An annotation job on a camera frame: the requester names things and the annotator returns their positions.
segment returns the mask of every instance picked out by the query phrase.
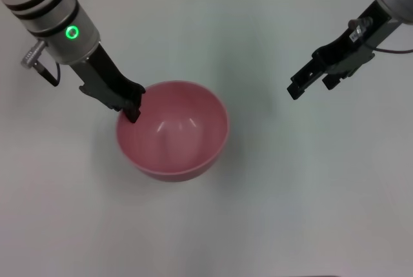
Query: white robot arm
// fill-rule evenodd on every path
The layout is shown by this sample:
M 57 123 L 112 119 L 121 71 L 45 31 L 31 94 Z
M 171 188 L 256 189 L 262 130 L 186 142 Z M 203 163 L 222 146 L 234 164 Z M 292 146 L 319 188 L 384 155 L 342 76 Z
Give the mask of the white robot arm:
M 123 110 L 131 122 L 139 117 L 145 89 L 125 78 L 100 44 L 97 28 L 77 0 L 2 0 L 37 44 L 22 60 L 57 85 L 37 60 L 45 49 L 56 63 L 70 65 L 85 83 L 80 90 L 107 107 Z

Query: robotic arm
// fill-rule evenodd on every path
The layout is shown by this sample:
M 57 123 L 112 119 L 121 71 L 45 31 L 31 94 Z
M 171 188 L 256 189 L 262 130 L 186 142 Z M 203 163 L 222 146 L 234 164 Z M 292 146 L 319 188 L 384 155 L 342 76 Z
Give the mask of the robotic arm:
M 413 24 L 413 0 L 375 0 L 358 19 L 349 21 L 343 35 L 312 54 L 312 60 L 291 78 L 288 92 L 297 99 L 324 74 L 323 82 L 332 90 L 370 61 L 377 46 L 402 23 Z
M 77 0 L 2 0 L 37 39 L 22 60 L 57 85 L 37 60 L 45 49 L 56 61 L 70 65 L 85 83 L 80 91 L 108 108 L 123 110 L 130 122 L 139 117 L 145 89 L 123 76 L 101 46 L 99 32 Z
M 37 39 L 22 60 L 51 84 L 56 80 L 37 60 L 46 50 L 56 63 L 70 65 L 82 79 L 80 90 L 108 108 L 123 110 L 130 122 L 139 117 L 145 89 L 120 73 L 100 43 L 99 32 L 77 0 L 2 0 Z M 323 74 L 331 90 L 370 61 L 373 51 L 402 23 L 413 24 L 413 0 L 375 0 L 337 40 L 322 46 L 292 78 L 288 92 L 299 98 Z

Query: white table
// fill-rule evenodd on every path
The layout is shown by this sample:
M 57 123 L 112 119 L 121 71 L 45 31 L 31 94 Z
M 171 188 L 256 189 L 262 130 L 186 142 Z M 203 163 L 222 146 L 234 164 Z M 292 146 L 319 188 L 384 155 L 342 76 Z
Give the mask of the white table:
M 286 90 L 372 0 L 80 2 L 131 80 L 216 92 L 230 141 L 195 180 L 147 178 L 73 71 L 53 88 L 19 65 L 34 40 L 0 6 L 1 276 L 412 276 L 413 56 Z

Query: wire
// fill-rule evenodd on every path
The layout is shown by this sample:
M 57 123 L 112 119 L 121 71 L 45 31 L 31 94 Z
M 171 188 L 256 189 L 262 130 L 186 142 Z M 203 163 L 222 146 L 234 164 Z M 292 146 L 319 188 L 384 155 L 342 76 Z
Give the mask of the wire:
M 363 46 L 366 48 L 369 48 L 370 50 L 376 51 L 376 52 L 382 52 L 382 53 L 390 53 L 390 54 L 409 54 L 413 53 L 413 50 L 387 50 L 387 49 L 380 49 L 380 48 L 374 48 L 373 46 L 370 46 L 366 43 L 363 43 Z
M 57 85 L 56 86 L 58 86 L 60 83 L 60 64 L 58 62 L 56 62 L 56 69 L 57 69 L 57 78 L 56 78 Z

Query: pink bowl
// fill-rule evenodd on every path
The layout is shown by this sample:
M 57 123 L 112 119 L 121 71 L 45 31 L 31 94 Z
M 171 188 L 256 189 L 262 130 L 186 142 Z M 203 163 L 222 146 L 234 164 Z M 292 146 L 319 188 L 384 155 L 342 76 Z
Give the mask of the pink bowl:
M 208 89 L 188 81 L 152 85 L 135 124 L 121 113 L 117 141 L 137 168 L 163 181 L 185 181 L 209 169 L 227 142 L 229 119 Z

